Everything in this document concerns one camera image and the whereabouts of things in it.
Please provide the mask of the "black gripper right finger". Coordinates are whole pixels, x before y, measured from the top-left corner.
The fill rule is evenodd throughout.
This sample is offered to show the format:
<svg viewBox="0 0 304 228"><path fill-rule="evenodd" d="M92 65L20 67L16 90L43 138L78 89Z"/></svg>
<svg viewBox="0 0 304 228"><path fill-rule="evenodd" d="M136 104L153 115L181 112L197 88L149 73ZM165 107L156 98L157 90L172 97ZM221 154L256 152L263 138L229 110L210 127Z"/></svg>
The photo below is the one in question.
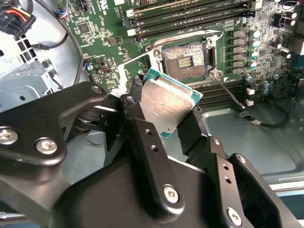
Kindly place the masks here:
<svg viewBox="0 0 304 228"><path fill-rule="evenodd" d="M213 228L292 228L294 216L242 154L227 155L210 136L200 110L177 127L187 162L203 170L203 211Z"/></svg>

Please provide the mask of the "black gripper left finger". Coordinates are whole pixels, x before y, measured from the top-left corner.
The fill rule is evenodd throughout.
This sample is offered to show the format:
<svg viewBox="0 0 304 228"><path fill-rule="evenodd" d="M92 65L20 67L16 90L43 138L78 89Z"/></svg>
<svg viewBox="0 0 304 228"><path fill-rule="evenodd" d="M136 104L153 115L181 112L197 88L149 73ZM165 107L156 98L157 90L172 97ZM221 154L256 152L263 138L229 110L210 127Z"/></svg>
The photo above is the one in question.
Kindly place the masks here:
<svg viewBox="0 0 304 228"><path fill-rule="evenodd" d="M105 132L114 162L134 159L148 210L174 222L185 199L154 124L138 100L111 97L91 82L17 106L0 115L0 199L35 222L51 222L56 203L69 185L60 168L77 117L96 108L95 129Z"/></svg>

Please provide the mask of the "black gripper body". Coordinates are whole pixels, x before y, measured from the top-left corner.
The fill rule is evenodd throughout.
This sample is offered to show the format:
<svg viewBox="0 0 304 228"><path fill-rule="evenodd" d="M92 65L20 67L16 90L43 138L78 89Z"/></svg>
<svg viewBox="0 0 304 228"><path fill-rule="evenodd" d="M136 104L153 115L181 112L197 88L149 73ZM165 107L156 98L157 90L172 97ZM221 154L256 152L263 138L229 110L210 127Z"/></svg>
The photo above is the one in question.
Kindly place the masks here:
<svg viewBox="0 0 304 228"><path fill-rule="evenodd" d="M184 212L163 223L148 210L145 189L130 156L70 186L56 203L53 228L219 228L207 176L170 160L185 197Z"/></svg>

